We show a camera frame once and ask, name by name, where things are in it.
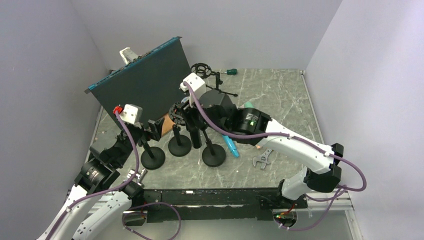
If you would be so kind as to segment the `black round base clip stand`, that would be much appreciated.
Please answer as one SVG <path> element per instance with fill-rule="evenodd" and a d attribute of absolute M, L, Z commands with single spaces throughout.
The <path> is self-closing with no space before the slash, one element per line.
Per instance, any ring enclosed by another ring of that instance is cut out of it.
<path fill-rule="evenodd" d="M 140 157 L 140 162 L 145 169 L 156 170 L 165 163 L 166 155 L 160 147 L 150 146 L 149 140 L 149 136 L 145 133 L 140 137 L 138 144 L 144 149 Z"/>

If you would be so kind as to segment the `mint green microphone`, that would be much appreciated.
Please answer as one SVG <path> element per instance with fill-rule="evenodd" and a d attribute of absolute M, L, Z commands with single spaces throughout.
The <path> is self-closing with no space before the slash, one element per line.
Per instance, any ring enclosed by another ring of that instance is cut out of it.
<path fill-rule="evenodd" d="M 245 109 L 254 108 L 254 105 L 250 101 L 245 102 L 243 106 L 244 106 Z"/>

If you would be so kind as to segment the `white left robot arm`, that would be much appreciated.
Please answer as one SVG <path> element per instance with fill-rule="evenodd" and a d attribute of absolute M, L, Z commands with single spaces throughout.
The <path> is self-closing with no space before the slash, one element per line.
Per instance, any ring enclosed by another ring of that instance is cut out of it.
<path fill-rule="evenodd" d="M 111 185 L 120 176 L 117 170 L 136 149 L 136 143 L 142 138 L 161 138 L 164 119 L 148 123 L 149 129 L 145 130 L 122 120 L 125 127 L 114 145 L 102 152 L 90 149 L 92 158 L 82 166 L 64 205 L 39 239 L 92 240 L 113 217 L 143 205 L 142 173 L 132 171 L 123 183 L 114 188 Z"/>

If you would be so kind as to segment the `silver black microphone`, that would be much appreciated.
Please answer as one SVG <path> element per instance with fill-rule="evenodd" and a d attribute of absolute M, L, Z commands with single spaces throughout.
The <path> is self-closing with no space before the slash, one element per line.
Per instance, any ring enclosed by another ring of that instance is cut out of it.
<path fill-rule="evenodd" d="M 197 126 L 198 114 L 194 108 L 190 106 L 190 98 L 188 96 L 181 100 L 181 116 L 184 119 L 186 129 L 189 132 L 192 146 L 199 149 L 202 146 L 200 130 Z"/>

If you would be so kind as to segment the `blue microphone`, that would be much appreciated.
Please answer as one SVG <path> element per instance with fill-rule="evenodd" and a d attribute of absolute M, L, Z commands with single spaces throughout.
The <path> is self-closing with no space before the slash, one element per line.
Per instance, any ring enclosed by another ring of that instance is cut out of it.
<path fill-rule="evenodd" d="M 239 158 L 240 154 L 237 150 L 237 147 L 234 143 L 234 141 L 227 135 L 222 135 L 222 138 L 224 140 L 224 142 L 226 143 L 230 153 L 235 157 L 235 158 Z"/>

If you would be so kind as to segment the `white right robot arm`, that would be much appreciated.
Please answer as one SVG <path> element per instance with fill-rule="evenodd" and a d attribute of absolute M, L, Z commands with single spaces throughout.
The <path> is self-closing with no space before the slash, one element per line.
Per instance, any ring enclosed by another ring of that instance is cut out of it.
<path fill-rule="evenodd" d="M 189 105 L 197 117 L 215 131 L 240 144 L 283 153 L 304 165 L 296 175 L 282 181 L 275 194 L 280 207 L 289 207 L 310 191 L 330 193 L 339 186 L 341 157 L 330 145 L 304 138 L 255 108 L 236 108 L 227 95 L 218 91 L 193 90 L 190 86 L 185 86 L 183 91 L 189 92 Z"/>

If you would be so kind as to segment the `black tripod shock mount stand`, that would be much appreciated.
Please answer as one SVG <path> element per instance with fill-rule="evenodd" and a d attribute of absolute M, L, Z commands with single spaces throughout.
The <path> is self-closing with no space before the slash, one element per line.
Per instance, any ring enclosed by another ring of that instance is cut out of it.
<path fill-rule="evenodd" d="M 223 84 L 223 81 L 221 80 L 221 72 L 219 71 L 213 71 L 211 69 L 211 67 L 206 64 L 206 63 L 195 63 L 190 67 L 190 70 L 192 73 L 195 73 L 196 75 L 198 75 L 201 79 L 207 79 L 210 76 L 214 76 L 215 77 L 215 87 L 211 87 L 209 85 L 206 85 L 207 88 L 211 89 L 211 90 L 216 90 L 219 93 L 224 93 L 230 96 L 234 96 L 237 97 L 238 94 L 236 93 L 230 93 L 230 92 L 225 92 L 223 90 L 220 89 L 220 85 Z"/>

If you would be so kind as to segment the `black round base shock mount stand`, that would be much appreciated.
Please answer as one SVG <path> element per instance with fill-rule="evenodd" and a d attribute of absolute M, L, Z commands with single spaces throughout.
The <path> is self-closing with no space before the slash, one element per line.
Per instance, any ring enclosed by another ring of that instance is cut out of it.
<path fill-rule="evenodd" d="M 191 140 L 186 136 L 180 133 L 181 126 L 185 126 L 184 118 L 180 115 L 181 102 L 176 102 L 168 111 L 168 116 L 170 120 L 174 123 L 172 126 L 173 137 L 168 142 L 169 152 L 176 157 L 183 157 L 187 155 L 192 148 Z"/>

